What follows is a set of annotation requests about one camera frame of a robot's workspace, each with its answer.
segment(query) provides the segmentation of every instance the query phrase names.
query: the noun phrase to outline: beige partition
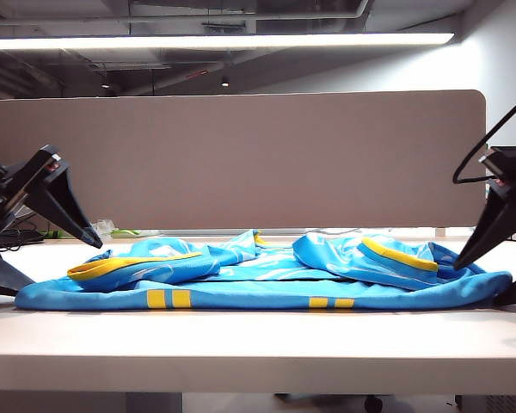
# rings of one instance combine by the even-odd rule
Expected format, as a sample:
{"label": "beige partition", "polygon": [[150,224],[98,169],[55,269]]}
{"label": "beige partition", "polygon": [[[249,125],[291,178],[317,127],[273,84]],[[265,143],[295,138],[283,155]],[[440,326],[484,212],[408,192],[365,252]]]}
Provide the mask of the beige partition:
{"label": "beige partition", "polygon": [[127,228],[474,225],[484,187],[452,172],[484,132],[471,90],[0,101],[0,162],[57,146]]}

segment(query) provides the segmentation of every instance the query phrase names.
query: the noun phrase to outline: ceiling light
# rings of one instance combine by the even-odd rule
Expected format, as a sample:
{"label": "ceiling light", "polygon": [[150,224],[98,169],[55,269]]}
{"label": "ceiling light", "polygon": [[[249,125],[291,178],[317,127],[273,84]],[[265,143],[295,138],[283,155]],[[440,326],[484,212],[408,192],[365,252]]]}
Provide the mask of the ceiling light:
{"label": "ceiling light", "polygon": [[116,36],[0,39],[0,50],[42,49],[245,49],[311,46],[442,45],[453,33],[296,34],[244,36]]}

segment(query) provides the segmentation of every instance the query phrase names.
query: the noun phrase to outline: white wall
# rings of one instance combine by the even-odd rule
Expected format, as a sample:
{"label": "white wall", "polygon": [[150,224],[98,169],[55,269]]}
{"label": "white wall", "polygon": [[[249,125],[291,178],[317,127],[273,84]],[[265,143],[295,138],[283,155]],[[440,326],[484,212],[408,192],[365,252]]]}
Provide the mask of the white wall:
{"label": "white wall", "polygon": [[[460,43],[367,60],[253,92],[478,89],[486,96],[491,127],[516,103],[516,0],[485,16],[488,3],[476,0],[464,18],[464,30],[471,32]],[[516,116],[490,143],[516,145]]]}

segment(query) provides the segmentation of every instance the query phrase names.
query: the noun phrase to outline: sports jersey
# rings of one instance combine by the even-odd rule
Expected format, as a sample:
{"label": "sports jersey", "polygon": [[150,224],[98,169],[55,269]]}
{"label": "sports jersey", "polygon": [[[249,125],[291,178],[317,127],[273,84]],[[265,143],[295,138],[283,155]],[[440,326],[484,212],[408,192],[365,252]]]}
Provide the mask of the sports jersey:
{"label": "sports jersey", "polygon": [[159,237],[125,254],[90,258],[56,280],[24,287],[20,308],[36,310],[435,309],[492,299],[512,283],[507,272],[475,264],[436,243],[391,237],[328,239],[309,233],[292,245],[264,243],[246,231],[226,243],[197,245]]}

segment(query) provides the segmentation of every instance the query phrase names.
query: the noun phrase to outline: yellow trim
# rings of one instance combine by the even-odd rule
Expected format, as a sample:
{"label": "yellow trim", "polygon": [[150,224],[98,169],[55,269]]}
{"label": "yellow trim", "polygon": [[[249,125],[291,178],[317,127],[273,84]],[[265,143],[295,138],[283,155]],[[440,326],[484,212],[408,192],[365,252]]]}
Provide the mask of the yellow trim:
{"label": "yellow trim", "polygon": [[329,299],[325,297],[310,297],[310,308],[327,308]]}
{"label": "yellow trim", "polygon": [[261,231],[257,231],[255,234],[255,243],[258,243],[259,245],[269,245],[270,243],[268,241],[264,241],[260,237]]}
{"label": "yellow trim", "polygon": [[147,306],[149,308],[166,308],[165,293],[164,290],[147,290]]}
{"label": "yellow trim", "polygon": [[191,291],[172,290],[172,306],[174,308],[191,308]]}
{"label": "yellow trim", "polygon": [[409,254],[405,254],[404,252],[393,250],[392,248],[387,248],[373,241],[368,237],[364,237],[361,242],[369,249],[380,256],[385,256],[386,258],[390,258],[391,260],[399,261],[403,264],[409,265],[410,267],[415,267],[418,269],[425,269],[426,271],[438,271],[438,263],[434,261],[424,260],[422,258],[417,258],[415,256],[410,256]]}
{"label": "yellow trim", "polygon": [[353,299],[336,299],[335,308],[352,308]]}
{"label": "yellow trim", "polygon": [[115,269],[127,267],[129,265],[140,264],[142,262],[165,262],[181,260],[183,258],[191,258],[193,256],[202,256],[202,252],[194,252],[191,254],[182,254],[179,256],[126,256],[105,258],[103,260],[86,262],[67,271],[67,275],[73,280],[85,281],[110,273]]}

